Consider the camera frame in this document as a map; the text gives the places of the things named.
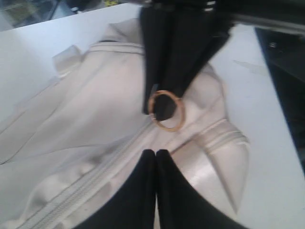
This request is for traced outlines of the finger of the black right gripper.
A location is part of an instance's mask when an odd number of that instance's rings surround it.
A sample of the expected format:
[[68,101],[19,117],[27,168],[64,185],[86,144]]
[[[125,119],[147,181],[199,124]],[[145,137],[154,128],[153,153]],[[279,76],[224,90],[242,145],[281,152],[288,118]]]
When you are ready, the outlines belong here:
[[229,38],[231,23],[214,14],[179,14],[165,75],[158,90],[181,98],[207,62]]
[[158,90],[176,90],[175,79],[167,74],[168,63],[172,54],[172,39],[175,12],[162,9],[142,9],[140,28],[145,57],[145,91],[143,113],[148,114],[148,101],[154,85]]

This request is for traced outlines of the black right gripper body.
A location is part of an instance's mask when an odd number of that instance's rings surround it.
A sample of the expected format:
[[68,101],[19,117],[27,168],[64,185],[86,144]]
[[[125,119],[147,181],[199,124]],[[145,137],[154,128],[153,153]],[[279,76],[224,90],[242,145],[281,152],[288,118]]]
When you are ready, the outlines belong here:
[[237,0],[144,0],[141,26],[218,26],[238,13]]

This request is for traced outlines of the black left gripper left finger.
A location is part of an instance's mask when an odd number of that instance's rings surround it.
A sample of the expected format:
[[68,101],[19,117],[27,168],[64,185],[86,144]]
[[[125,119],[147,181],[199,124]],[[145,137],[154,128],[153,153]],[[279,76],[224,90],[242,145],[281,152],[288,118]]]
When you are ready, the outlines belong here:
[[145,149],[115,195],[76,228],[152,229],[156,202],[155,162],[155,153]]

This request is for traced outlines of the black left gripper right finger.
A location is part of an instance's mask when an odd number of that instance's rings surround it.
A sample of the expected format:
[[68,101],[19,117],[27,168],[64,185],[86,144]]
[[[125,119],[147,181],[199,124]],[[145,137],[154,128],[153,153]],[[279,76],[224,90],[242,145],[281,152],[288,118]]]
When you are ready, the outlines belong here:
[[169,152],[156,153],[156,194],[162,229],[244,229],[190,185]]

